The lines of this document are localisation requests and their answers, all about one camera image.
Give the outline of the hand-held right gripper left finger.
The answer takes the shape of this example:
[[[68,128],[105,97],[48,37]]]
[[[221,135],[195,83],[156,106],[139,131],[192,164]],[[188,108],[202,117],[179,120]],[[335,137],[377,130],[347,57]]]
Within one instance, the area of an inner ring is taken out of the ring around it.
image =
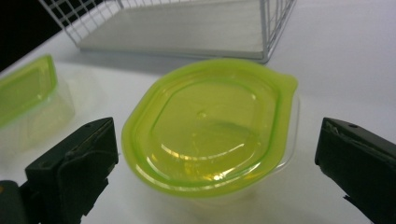
[[[112,118],[82,125],[25,168],[31,224],[80,224],[119,162]]]

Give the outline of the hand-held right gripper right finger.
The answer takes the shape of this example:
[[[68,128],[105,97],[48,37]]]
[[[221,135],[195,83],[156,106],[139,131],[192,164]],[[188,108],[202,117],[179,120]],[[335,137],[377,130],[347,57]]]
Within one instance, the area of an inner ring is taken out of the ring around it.
[[[356,124],[325,118],[315,164],[373,224],[396,224],[396,144]]]

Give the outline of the rectangular container with green lid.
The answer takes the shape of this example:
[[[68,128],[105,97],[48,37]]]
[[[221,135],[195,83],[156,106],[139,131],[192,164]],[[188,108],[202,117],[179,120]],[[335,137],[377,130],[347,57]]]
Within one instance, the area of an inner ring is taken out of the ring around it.
[[[41,56],[0,79],[0,151],[34,146],[68,123],[75,108],[52,57]]]

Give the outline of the round container with green lid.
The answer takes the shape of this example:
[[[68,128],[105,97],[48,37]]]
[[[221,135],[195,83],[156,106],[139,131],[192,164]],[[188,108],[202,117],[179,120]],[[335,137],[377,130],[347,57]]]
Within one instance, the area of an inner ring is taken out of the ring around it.
[[[216,59],[161,77],[121,132],[134,174],[162,193],[214,199],[283,168],[296,134],[298,80],[264,65]]]

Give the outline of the white wire rack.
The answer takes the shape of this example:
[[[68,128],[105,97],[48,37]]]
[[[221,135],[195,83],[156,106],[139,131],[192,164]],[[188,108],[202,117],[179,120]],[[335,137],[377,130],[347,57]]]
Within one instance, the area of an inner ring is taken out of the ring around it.
[[[80,49],[267,63],[297,0],[38,0]]]

